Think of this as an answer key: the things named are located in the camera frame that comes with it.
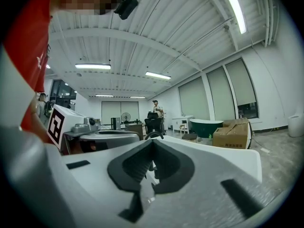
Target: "gray floor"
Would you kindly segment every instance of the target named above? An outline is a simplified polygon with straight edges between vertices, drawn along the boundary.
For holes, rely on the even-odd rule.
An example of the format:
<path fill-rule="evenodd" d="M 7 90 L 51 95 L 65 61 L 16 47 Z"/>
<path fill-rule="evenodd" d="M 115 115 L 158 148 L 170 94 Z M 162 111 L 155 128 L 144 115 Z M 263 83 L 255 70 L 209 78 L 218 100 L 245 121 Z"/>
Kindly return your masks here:
<path fill-rule="evenodd" d="M 167 135 L 179 139 L 182 137 L 180 132 L 171 130 L 167 131 Z M 212 145 L 209 139 L 202 139 L 198 143 Z M 304 136 L 291 138 L 288 130 L 257 133 L 253 136 L 251 149 L 258 151 L 261 156 L 264 185 L 277 195 L 292 187 L 303 167 Z"/>

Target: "roller shade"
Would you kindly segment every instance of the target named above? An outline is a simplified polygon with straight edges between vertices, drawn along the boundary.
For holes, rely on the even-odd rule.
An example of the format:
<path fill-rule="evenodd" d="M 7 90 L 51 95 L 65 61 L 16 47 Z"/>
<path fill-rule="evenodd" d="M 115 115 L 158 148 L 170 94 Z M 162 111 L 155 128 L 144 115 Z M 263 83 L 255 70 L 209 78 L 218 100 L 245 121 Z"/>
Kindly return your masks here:
<path fill-rule="evenodd" d="M 225 73 L 221 67 L 207 74 L 216 120 L 232 120 L 235 119 L 235 108 L 230 85 Z"/>
<path fill-rule="evenodd" d="M 107 102 L 103 101 L 101 103 L 101 123 L 102 124 L 111 124 L 112 117 L 121 118 L 121 103 L 120 102 Z"/>
<path fill-rule="evenodd" d="M 209 107 L 201 77 L 179 87 L 181 110 L 197 119 L 210 120 Z"/>
<path fill-rule="evenodd" d="M 226 65 L 231 78 L 237 105 L 245 105 L 256 102 L 255 93 L 243 60 Z"/>
<path fill-rule="evenodd" d="M 125 112 L 131 115 L 130 122 L 139 120 L 138 102 L 121 102 L 121 113 Z"/>

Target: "black camera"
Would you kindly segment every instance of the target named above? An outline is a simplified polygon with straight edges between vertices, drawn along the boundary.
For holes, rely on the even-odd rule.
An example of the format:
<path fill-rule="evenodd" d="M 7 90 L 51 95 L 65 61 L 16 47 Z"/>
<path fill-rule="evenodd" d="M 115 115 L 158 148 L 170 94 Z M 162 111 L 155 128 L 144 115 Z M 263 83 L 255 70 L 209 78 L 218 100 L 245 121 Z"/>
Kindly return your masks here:
<path fill-rule="evenodd" d="M 137 5 L 137 0 L 122 0 L 114 13 L 117 13 L 122 20 L 125 20 L 130 16 Z"/>

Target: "green bathtub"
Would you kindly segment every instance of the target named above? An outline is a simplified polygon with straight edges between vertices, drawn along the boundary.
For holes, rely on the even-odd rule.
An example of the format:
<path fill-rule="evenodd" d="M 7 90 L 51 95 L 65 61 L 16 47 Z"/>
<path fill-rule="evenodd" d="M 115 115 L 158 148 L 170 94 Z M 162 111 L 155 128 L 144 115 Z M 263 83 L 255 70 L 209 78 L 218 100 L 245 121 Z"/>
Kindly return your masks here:
<path fill-rule="evenodd" d="M 223 127 L 223 121 L 211 121 L 201 119 L 190 119 L 193 131 L 200 138 L 209 138 L 209 135 L 213 136 L 215 130 L 219 127 Z"/>

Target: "fluorescent light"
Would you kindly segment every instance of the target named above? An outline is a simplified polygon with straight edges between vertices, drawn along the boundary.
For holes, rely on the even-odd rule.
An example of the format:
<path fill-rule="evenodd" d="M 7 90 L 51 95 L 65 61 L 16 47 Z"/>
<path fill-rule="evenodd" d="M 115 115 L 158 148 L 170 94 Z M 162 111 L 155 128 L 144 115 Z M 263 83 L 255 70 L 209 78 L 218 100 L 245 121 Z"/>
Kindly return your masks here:
<path fill-rule="evenodd" d="M 231 7 L 234 11 L 235 16 L 237 17 L 237 22 L 239 26 L 239 30 L 241 34 L 244 34 L 246 32 L 246 26 L 245 26 L 245 21 L 243 17 L 243 13 L 241 10 L 241 7 L 239 5 L 238 0 L 229 0 Z"/>
<path fill-rule="evenodd" d="M 161 74 L 155 74 L 155 73 L 151 73 L 151 72 L 146 72 L 146 75 L 147 76 L 157 77 L 157 78 L 171 79 L 170 76 L 161 75 Z"/>
<path fill-rule="evenodd" d="M 114 97 L 113 95 L 96 95 L 97 97 Z"/>
<path fill-rule="evenodd" d="M 76 64 L 79 69 L 111 69 L 110 64 Z"/>

